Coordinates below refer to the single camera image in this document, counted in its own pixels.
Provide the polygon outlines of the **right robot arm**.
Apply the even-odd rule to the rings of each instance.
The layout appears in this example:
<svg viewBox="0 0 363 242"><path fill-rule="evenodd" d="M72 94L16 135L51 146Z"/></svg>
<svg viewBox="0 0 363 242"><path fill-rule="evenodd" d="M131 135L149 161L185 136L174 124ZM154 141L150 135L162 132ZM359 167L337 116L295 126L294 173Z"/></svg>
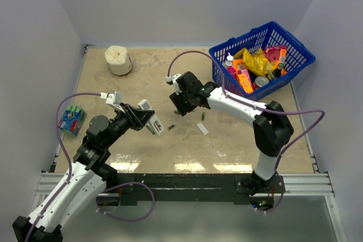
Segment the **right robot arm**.
<svg viewBox="0 0 363 242"><path fill-rule="evenodd" d="M294 133L286 115L274 112L283 112L282 106L275 101L264 104L248 100L213 82L202 84L190 71L168 76L167 84L175 89L170 99L182 116L204 107L228 113L251 125L260 154L257 166L244 185L260 193L270 189L280 151Z"/></svg>

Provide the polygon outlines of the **white bottle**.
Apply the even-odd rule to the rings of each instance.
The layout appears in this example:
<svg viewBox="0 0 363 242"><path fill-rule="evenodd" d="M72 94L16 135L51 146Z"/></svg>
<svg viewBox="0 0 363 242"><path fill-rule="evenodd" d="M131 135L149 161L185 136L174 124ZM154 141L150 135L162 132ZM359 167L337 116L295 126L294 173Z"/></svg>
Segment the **white bottle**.
<svg viewBox="0 0 363 242"><path fill-rule="evenodd" d="M234 56L228 53L223 62L224 68L228 69L229 67L233 66L233 61L234 61Z"/></svg>

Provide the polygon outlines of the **green battery left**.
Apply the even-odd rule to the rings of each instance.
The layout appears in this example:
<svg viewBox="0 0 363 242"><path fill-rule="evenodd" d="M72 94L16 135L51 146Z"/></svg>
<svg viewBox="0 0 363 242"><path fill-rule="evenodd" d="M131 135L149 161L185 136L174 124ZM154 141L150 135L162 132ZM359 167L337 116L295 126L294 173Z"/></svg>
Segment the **green battery left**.
<svg viewBox="0 0 363 242"><path fill-rule="evenodd" d="M149 126L149 125L146 125L146 128L153 134L155 135L155 131Z"/></svg>

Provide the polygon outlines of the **blue plastic basket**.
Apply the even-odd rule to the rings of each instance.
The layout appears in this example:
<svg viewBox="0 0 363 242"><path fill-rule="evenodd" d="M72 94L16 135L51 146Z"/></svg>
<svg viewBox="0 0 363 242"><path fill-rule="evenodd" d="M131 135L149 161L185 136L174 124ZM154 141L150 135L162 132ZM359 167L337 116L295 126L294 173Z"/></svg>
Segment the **blue plastic basket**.
<svg viewBox="0 0 363 242"><path fill-rule="evenodd" d="M245 93L238 81L233 79L224 68L223 62L225 57L228 53L235 54L243 48L247 48L253 54L259 48L265 49L268 46L275 45L287 47L284 67L287 73L251 94ZM214 59L212 62L213 80L218 85L224 83L226 90L253 101L258 101L287 85L301 70L315 61L315 56L292 33L274 21L265 23L241 36L232 37L221 44L211 47L209 54Z"/></svg>

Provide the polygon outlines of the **black base frame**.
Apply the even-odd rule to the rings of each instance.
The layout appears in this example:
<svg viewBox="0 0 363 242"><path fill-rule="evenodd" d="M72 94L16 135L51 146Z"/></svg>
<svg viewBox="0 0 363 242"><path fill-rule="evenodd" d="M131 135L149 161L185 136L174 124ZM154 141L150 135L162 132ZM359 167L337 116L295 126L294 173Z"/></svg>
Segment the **black base frame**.
<svg viewBox="0 0 363 242"><path fill-rule="evenodd" d="M148 186L157 202L232 202L249 205L266 196L285 191L279 177L267 182L253 183L251 173L119 173L111 185L123 184L98 195L104 202L120 200L122 206L135 206L151 201Z"/></svg>

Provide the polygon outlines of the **white remote control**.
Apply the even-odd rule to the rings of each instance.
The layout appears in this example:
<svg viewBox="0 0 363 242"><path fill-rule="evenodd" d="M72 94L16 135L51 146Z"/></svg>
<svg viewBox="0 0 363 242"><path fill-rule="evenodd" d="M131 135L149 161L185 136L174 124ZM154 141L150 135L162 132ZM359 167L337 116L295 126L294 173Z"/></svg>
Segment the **white remote control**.
<svg viewBox="0 0 363 242"><path fill-rule="evenodd" d="M153 111L151 104L148 100L143 99L138 103L138 107L142 110L150 110ZM153 116L150 118L149 122L147 123L148 127L151 129L153 134L160 136L164 131L164 127L158 118L157 114L154 113Z"/></svg>

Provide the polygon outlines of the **red soda can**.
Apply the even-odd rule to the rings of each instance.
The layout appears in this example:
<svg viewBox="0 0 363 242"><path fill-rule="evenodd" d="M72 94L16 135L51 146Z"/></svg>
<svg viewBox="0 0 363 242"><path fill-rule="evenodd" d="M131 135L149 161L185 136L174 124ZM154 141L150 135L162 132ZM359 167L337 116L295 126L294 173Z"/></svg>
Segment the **red soda can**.
<svg viewBox="0 0 363 242"><path fill-rule="evenodd" d="M266 86L269 83L269 79L267 77L256 77L253 82L253 89L254 91L258 90L259 88L262 88Z"/></svg>

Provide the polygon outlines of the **yellow snack bag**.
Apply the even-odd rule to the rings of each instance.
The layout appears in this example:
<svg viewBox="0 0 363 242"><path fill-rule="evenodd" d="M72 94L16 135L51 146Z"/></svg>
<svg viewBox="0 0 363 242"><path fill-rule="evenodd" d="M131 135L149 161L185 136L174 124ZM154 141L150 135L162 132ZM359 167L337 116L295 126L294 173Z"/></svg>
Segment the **yellow snack bag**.
<svg viewBox="0 0 363 242"><path fill-rule="evenodd" d="M242 60L243 65L257 76L266 76L273 71L273 66L264 55L262 48L251 54L247 48L243 48L233 55L236 60Z"/></svg>

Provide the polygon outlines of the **orange tall carton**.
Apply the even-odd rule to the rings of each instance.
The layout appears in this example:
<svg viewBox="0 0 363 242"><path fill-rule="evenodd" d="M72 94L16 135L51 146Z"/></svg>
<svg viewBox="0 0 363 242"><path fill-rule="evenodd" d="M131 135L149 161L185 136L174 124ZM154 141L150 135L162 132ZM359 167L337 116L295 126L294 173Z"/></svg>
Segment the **orange tall carton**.
<svg viewBox="0 0 363 242"><path fill-rule="evenodd" d="M287 47L281 45L280 46L280 55L279 55L279 64L282 64L282 66L285 66L286 55L287 55Z"/></svg>

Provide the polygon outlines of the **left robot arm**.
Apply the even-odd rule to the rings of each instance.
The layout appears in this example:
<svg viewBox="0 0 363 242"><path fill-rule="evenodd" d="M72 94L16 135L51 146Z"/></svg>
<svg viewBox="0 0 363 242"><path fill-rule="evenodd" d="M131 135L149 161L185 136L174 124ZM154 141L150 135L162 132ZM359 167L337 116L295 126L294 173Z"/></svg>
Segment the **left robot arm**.
<svg viewBox="0 0 363 242"><path fill-rule="evenodd" d="M12 224L17 241L62 241L62 229L96 196L117 187L117 171L106 164L109 148L127 130L141 130L154 116L153 110L142 110L120 104L116 116L95 116L81 146L59 183L28 216L19 216Z"/></svg>

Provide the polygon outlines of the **white tissue roll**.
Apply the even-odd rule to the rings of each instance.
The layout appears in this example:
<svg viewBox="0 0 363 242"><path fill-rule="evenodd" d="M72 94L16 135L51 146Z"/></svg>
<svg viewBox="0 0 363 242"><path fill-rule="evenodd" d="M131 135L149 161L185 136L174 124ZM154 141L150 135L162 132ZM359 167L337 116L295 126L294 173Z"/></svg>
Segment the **white tissue roll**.
<svg viewBox="0 0 363 242"><path fill-rule="evenodd" d="M131 72L132 61L127 48L118 45L110 46L105 50L104 57L113 75L124 76Z"/></svg>

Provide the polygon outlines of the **battery multipack blue green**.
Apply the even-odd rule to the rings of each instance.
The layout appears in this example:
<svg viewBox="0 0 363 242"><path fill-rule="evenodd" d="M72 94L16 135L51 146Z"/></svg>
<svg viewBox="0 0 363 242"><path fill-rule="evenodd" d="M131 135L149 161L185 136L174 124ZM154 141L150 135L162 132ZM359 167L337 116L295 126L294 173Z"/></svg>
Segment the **battery multipack blue green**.
<svg viewBox="0 0 363 242"><path fill-rule="evenodd" d="M83 108L70 105L64 111L59 123L58 129L66 135L76 137L86 118L86 112Z"/></svg>

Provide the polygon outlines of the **orange box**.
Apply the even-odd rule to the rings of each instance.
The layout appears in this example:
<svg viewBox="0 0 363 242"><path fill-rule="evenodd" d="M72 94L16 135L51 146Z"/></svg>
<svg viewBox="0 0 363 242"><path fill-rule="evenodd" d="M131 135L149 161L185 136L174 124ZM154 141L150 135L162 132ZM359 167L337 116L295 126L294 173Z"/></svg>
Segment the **orange box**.
<svg viewBox="0 0 363 242"><path fill-rule="evenodd" d="M248 69L245 67L242 59L233 60L233 66L237 72L237 81L247 94L253 93L254 89L250 79Z"/></svg>

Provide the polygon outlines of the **white battery cover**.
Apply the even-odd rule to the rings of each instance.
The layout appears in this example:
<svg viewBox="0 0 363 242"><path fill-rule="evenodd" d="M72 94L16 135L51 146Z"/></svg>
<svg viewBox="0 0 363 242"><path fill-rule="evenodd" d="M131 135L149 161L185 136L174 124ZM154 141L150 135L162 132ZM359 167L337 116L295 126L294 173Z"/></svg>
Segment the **white battery cover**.
<svg viewBox="0 0 363 242"><path fill-rule="evenodd" d="M207 128L202 123L198 123L197 124L197 127L203 133L203 135L207 135L209 133L209 131L207 130Z"/></svg>

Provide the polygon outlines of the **dark glass bottle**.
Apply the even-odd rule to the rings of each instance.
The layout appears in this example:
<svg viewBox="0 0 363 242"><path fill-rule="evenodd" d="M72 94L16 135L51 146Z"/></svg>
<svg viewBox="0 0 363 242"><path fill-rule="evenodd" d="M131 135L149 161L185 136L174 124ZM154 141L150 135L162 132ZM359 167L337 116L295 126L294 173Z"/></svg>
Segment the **dark glass bottle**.
<svg viewBox="0 0 363 242"><path fill-rule="evenodd" d="M271 71L269 74L267 74L267 78L269 80L275 80L275 79L279 78L281 76L283 68L284 68L284 64L279 63L273 71Z"/></svg>

